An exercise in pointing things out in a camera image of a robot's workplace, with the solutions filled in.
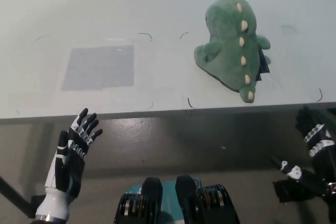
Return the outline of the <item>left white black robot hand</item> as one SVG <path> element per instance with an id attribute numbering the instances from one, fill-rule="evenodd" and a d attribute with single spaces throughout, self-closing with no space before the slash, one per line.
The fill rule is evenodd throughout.
<path id="1" fill-rule="evenodd" d="M 45 182 L 45 198 L 36 210 L 33 223 L 67 223 L 70 204 L 81 189 L 85 157 L 103 132 L 96 129 L 98 124 L 97 114 L 89 116 L 84 108 L 69 129 L 60 132 Z"/>

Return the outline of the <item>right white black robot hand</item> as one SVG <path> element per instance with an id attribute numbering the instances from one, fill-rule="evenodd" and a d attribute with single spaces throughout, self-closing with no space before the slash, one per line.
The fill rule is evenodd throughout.
<path id="1" fill-rule="evenodd" d="M 287 160 L 273 156 L 271 162 L 290 181 L 295 182 L 315 196 L 327 198 L 335 195 L 335 140 L 326 123 L 308 107 L 296 116 L 296 129 L 301 133 L 311 158 L 313 171 L 292 165 Z"/>

